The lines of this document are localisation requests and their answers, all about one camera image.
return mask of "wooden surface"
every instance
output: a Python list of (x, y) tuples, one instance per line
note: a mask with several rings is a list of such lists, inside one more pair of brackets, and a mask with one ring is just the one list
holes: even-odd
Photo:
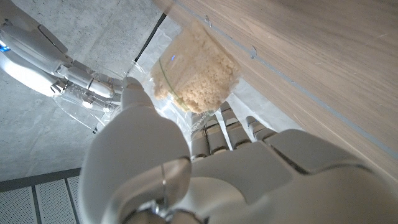
[(182, 26), (207, 17), (209, 31), (242, 64), (248, 83), (306, 131), (397, 181), (394, 0), (154, 2)]

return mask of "metal vent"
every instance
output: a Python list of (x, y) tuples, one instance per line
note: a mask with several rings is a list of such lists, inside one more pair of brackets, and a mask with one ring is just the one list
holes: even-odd
[(79, 219), (79, 223), (83, 224), (83, 220), (81, 219), (80, 209), (79, 209), (79, 199), (78, 199), (78, 189), (79, 189), (79, 176), (68, 178), (68, 185), (70, 189), (70, 193), (72, 194), (73, 204), (75, 205), (75, 210), (77, 217)]
[(36, 185), (43, 224), (76, 223), (65, 180)]
[(37, 224), (31, 187), (0, 193), (0, 224)]

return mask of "white robotic arm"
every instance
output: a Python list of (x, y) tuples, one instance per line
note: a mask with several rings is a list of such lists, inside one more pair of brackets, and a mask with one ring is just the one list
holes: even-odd
[(122, 112), (83, 163), (85, 223), (394, 223), (397, 191), (350, 153), (303, 131), (276, 133), (253, 117), (251, 142), (228, 103), (192, 133), (161, 118), (134, 79)]
[(0, 7), (0, 48), (0, 67), (46, 96), (59, 94), (67, 81), (105, 98), (121, 92), (95, 79), (94, 71), (70, 58), (68, 49), (47, 28), (10, 0), (3, 0)]

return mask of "green line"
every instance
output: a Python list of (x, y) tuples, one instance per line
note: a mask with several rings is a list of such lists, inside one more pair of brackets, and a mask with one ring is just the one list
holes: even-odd
[(167, 77), (166, 77), (166, 74), (165, 74), (165, 72), (164, 72), (164, 70), (163, 70), (163, 66), (162, 66), (162, 63), (160, 62), (160, 59), (159, 59), (159, 65), (160, 65), (160, 69), (162, 70), (164, 79), (166, 80), (167, 84), (169, 85), (169, 87), (170, 87), (170, 89), (171, 89), (171, 91), (172, 91), (171, 94), (172, 94), (174, 97), (177, 98), (177, 103), (179, 103), (180, 106), (181, 106), (184, 110), (188, 111), (189, 109), (188, 109), (188, 107), (185, 105), (184, 101), (183, 101), (180, 97), (178, 97), (178, 95), (174, 92), (173, 87), (172, 87), (171, 84), (169, 83), (169, 81), (168, 81), (168, 79), (167, 79)]

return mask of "robotic hand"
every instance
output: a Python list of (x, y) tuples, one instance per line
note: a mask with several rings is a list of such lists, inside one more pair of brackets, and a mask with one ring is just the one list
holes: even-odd
[(396, 191), (364, 162), (303, 131), (276, 133), (228, 103), (192, 133), (161, 118), (126, 78), (122, 112), (94, 139), (81, 171), (84, 223), (394, 223)]
[(67, 52), (47, 28), (11, 0), (1, 2), (0, 68), (46, 96), (63, 95), (104, 112), (117, 105), (121, 80), (92, 71)]

